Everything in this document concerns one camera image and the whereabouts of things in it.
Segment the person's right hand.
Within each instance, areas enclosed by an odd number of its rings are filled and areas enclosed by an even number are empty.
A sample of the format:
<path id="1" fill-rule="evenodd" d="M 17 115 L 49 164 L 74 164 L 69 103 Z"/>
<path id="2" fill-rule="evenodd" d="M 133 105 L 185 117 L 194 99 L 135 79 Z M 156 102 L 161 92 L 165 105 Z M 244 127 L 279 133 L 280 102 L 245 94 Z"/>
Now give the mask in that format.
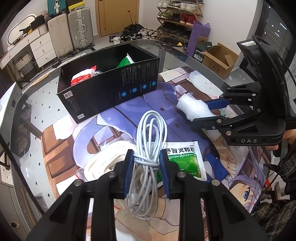
<path id="1" fill-rule="evenodd" d="M 283 135 L 283 140 L 287 140 L 287 142 L 289 144 L 293 144 L 295 139 L 296 139 L 296 129 L 285 131 L 285 133 Z M 266 149 L 271 150 L 271 151 L 275 151 L 278 149 L 278 147 L 279 147 L 279 145 L 266 146 Z"/>

